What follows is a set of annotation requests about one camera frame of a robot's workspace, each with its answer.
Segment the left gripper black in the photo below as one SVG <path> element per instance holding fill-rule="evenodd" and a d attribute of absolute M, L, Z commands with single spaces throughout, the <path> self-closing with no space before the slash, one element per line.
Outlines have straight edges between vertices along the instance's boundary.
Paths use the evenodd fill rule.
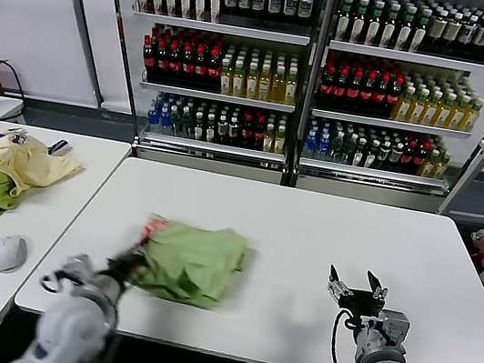
<path fill-rule="evenodd" d="M 109 276 L 117 281 L 127 282 L 135 270 L 146 265 L 146 255 L 143 250 L 130 248 L 109 258 L 107 265 L 106 273 Z"/>

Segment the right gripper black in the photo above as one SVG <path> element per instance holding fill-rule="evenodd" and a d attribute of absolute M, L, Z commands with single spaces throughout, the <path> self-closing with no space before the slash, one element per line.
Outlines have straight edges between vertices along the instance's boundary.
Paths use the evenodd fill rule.
<path fill-rule="evenodd" d="M 334 265 L 329 268 L 328 291 L 340 308 L 348 310 L 354 319 L 375 318 L 379 315 L 385 306 L 388 289 L 381 285 L 374 273 L 368 272 L 367 277 L 372 292 L 367 292 L 348 288 L 339 278 Z"/>

